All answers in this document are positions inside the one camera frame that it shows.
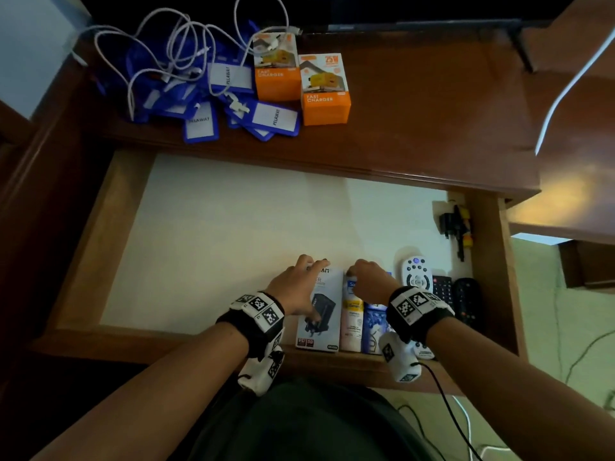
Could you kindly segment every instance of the forearm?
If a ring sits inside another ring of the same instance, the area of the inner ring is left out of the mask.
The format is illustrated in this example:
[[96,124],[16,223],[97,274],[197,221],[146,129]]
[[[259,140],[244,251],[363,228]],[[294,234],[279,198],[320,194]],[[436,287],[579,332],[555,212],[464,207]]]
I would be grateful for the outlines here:
[[116,390],[35,460],[165,460],[248,348],[232,325],[212,326]]
[[615,419],[457,319],[432,326],[427,346],[522,459],[613,457]]

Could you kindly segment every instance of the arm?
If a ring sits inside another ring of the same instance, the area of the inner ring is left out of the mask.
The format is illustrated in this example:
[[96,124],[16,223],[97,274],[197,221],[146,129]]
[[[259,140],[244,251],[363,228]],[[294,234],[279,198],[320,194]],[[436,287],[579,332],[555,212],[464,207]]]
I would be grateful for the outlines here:
[[[265,292],[286,315],[317,319],[309,296],[327,265],[302,255]],[[217,323],[118,388],[33,460],[166,460],[248,350],[248,340],[233,325]]]
[[[387,304],[400,287],[376,263],[359,259],[351,269],[354,292],[366,302]],[[522,459],[615,457],[615,418],[456,318],[429,328],[426,344]]]

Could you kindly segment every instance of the white charger box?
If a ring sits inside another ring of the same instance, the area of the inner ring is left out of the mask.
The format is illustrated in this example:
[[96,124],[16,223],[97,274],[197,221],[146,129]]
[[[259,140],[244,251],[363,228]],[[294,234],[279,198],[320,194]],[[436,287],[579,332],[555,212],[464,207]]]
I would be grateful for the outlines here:
[[300,349],[335,353],[340,349],[340,320],[344,271],[333,267],[322,269],[312,291],[312,305],[320,314],[320,322],[312,323],[299,316],[297,340]]

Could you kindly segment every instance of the tiled floor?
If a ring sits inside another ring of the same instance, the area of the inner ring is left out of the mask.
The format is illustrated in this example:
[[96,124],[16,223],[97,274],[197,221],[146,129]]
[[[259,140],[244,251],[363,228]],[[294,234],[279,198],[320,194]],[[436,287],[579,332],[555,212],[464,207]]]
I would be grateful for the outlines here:
[[[588,344],[602,333],[615,329],[615,294],[566,289],[557,246],[513,239],[512,247],[529,360],[551,376],[564,380],[570,366]],[[615,389],[614,348],[615,335],[596,343],[570,378],[575,390],[600,406],[604,405],[609,391]],[[412,406],[421,418],[426,436],[447,460],[469,459],[465,443],[440,395],[395,390],[380,392],[396,407]],[[501,446],[501,440],[467,398],[460,398],[460,401],[470,414],[473,445]],[[450,405],[459,424],[467,431],[463,413],[452,398]],[[402,413],[417,427],[410,411],[402,409]],[[510,461],[518,458],[510,452],[489,451],[484,459]]]

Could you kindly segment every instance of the black charger image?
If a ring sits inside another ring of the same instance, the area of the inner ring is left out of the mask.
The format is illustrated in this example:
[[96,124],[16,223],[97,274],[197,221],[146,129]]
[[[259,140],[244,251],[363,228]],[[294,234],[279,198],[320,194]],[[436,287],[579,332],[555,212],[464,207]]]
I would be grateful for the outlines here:
[[313,336],[314,333],[321,334],[329,330],[329,319],[335,309],[335,302],[320,293],[314,294],[312,305],[320,314],[320,321],[314,323],[306,317],[306,331],[310,332],[310,336]]

